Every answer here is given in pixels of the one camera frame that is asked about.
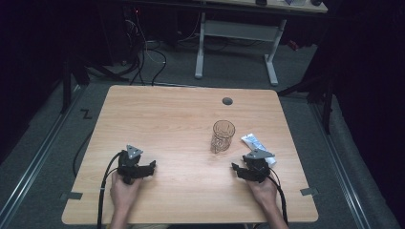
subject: white table leg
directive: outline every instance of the white table leg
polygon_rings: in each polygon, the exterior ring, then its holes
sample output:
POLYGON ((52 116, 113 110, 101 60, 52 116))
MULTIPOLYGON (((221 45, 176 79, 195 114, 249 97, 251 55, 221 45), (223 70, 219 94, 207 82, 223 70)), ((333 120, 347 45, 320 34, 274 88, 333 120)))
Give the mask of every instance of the white table leg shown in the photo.
POLYGON ((200 28, 200 44, 199 52, 197 53, 197 64, 195 77, 203 78, 203 39, 205 34, 205 12, 202 12, 201 28, 200 28))
POLYGON ((286 23, 287 23, 286 19, 281 21, 280 26, 277 30, 274 42, 273 42, 273 46, 270 50, 270 54, 265 55, 267 73, 268 73, 268 77, 270 78, 270 84, 272 86, 278 85, 277 75, 276 75, 276 72, 274 71, 274 66, 273 66, 273 58, 277 51, 277 47, 280 43, 281 36, 283 35, 283 31, 284 31, 284 27, 286 26, 286 23))

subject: desk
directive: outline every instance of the desk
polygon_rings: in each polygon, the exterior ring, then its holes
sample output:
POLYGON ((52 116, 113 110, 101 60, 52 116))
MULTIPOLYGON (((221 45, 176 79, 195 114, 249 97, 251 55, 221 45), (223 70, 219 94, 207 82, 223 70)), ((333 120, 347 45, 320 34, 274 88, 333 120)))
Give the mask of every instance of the desk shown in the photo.
MULTIPOLYGON (((212 3, 224 3, 242 5, 246 7, 258 7, 255 4, 255 0, 206 0, 206 2, 212 3)), ((285 1, 267 0, 265 8, 276 10, 294 10, 303 12, 322 12, 328 11, 326 6, 322 3, 319 7, 315 7, 307 0, 304 6, 289 6, 285 1)), ((270 79, 270 83, 273 86, 278 85, 277 75, 274 71, 273 58, 277 51, 277 47, 280 43, 281 36, 283 35, 284 27, 287 23, 286 19, 281 20, 278 27, 275 26, 259 26, 241 23, 230 23, 215 20, 205 20, 205 13, 202 13, 201 28, 200 28, 200 46, 197 54, 196 63, 196 78, 203 77, 203 42, 206 35, 212 36, 224 36, 230 38, 251 39, 271 42, 272 45, 268 54, 264 56, 267 74, 270 79)))
MULTIPOLYGON (((289 221, 315 221, 308 183, 277 93, 270 90, 113 86, 79 169, 62 220, 96 224, 99 187, 111 158, 126 144, 143 150, 139 165, 157 162, 129 217, 131 223, 250 223, 266 221, 231 162, 250 152, 240 137, 255 134, 276 155, 274 170, 287 199, 289 221), (224 105, 224 97, 233 99, 224 105), (227 119, 236 127, 230 148, 210 152, 212 127, 227 119)), ((113 214, 108 179, 103 223, 113 214)))

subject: white desk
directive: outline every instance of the white desk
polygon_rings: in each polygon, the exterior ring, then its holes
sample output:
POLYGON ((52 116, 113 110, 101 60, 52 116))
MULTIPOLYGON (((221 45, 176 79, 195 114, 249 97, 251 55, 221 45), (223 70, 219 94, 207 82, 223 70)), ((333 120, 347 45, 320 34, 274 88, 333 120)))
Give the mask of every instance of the white desk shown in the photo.
MULTIPOLYGON (((225 3, 225 4, 238 4, 248 7, 259 7, 255 4, 255 0, 207 0, 206 2, 225 3)), ((309 13, 328 11, 324 4, 315 7, 307 0, 304 6, 289 6, 284 1, 267 0, 266 8, 275 10, 296 10, 309 13)), ((283 35, 284 27, 287 20, 284 19, 280 22, 278 27, 259 26, 251 24, 231 23, 224 21, 205 20, 205 13, 202 13, 201 29, 200 29, 200 46, 197 54, 196 64, 196 78, 203 77, 203 42, 206 35, 222 36, 230 38, 250 39, 271 42, 272 45, 268 54, 265 54, 265 63, 267 67, 268 77, 273 86, 278 85, 277 75, 274 71, 273 58, 280 43, 281 36, 283 35)))

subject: hand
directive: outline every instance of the hand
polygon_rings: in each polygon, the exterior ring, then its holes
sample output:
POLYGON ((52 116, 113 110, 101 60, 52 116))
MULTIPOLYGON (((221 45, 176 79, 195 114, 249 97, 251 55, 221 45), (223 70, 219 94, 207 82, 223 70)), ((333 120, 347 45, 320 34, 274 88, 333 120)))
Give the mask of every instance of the hand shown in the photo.
POLYGON ((247 180, 246 183, 262 207, 263 205, 268 207, 276 205, 277 187, 269 178, 266 178, 262 183, 250 180, 247 180))
POLYGON ((288 228, 288 226, 284 222, 279 208, 277 207, 276 185, 269 178, 266 178, 262 183, 249 180, 247 180, 246 183, 252 191, 255 200, 257 201, 257 203, 259 203, 260 207, 265 213, 270 228, 288 228))
POLYGON ((126 227, 128 214, 137 198, 141 182, 142 179, 137 178, 133 184, 129 185, 124 183, 123 177, 117 172, 112 173, 110 195, 114 203, 114 214, 111 229, 126 227))

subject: round hole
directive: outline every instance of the round hole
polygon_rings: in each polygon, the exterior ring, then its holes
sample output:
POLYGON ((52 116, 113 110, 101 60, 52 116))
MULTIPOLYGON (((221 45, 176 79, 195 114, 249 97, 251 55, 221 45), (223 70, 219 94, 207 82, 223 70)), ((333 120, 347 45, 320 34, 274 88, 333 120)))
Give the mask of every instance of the round hole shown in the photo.
POLYGON ((232 98, 230 98, 230 97, 225 97, 225 98, 223 98, 223 104, 224 104, 224 105, 229 106, 229 105, 231 105, 232 103, 233 103, 232 98))

